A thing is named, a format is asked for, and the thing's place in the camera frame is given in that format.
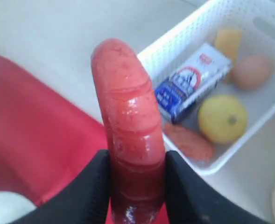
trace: brown egg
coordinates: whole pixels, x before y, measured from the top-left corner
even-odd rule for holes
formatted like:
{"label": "brown egg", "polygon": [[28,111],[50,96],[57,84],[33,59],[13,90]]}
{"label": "brown egg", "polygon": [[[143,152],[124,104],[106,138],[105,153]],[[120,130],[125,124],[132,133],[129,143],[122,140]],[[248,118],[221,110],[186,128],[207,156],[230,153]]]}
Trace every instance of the brown egg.
{"label": "brown egg", "polygon": [[250,56],[236,64],[232,70],[235,84],[244,90],[263,85],[273,74],[274,62],[266,56]]}

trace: yellow cheese block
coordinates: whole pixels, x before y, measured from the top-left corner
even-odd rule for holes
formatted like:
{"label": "yellow cheese block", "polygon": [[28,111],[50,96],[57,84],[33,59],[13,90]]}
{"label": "yellow cheese block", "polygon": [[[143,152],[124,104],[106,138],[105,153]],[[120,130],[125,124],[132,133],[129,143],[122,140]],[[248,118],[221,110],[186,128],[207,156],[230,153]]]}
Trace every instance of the yellow cheese block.
{"label": "yellow cheese block", "polygon": [[[240,48],[242,32],[235,29],[221,29],[218,31],[214,46],[226,57],[230,58],[233,64],[237,62]],[[231,81],[231,73],[227,75],[225,81]]]}

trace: white table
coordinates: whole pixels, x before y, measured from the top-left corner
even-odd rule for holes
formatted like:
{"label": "white table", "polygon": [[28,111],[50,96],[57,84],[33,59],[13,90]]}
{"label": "white table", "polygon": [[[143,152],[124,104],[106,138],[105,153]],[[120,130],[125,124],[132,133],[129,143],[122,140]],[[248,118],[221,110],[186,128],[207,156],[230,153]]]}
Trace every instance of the white table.
{"label": "white table", "polygon": [[[95,45],[117,37],[140,52],[195,9],[184,0],[0,0],[0,54],[101,121],[90,70]],[[239,206],[272,221],[274,177],[265,169],[256,153],[244,148],[205,180]]]}

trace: basket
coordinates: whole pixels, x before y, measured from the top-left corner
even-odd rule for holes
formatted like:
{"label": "basket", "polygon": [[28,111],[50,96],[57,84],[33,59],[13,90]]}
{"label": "basket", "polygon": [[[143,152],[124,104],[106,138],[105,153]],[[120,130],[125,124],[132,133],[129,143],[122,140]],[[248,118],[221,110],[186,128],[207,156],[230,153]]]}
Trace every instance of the basket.
{"label": "basket", "polygon": [[[269,0],[211,0],[138,54],[138,58],[156,88],[173,70],[204,42],[213,44],[217,30],[243,31],[238,59],[263,54],[275,61],[275,3]],[[236,142],[216,147],[209,162],[186,158],[163,135],[166,150],[175,150],[200,175],[217,172],[275,114],[275,73],[261,88],[246,92],[232,84],[220,83],[211,93],[236,96],[246,107],[248,127]],[[197,111],[188,116],[184,126],[197,128]]]}

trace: lemon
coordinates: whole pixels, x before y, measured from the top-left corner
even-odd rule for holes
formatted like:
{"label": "lemon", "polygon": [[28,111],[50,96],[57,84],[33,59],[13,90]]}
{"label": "lemon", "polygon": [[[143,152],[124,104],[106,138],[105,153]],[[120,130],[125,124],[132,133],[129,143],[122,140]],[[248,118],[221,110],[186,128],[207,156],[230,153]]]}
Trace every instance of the lemon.
{"label": "lemon", "polygon": [[247,113],[235,97],[219,95],[206,99],[198,111],[201,132],[212,142],[230,143],[246,130]]}

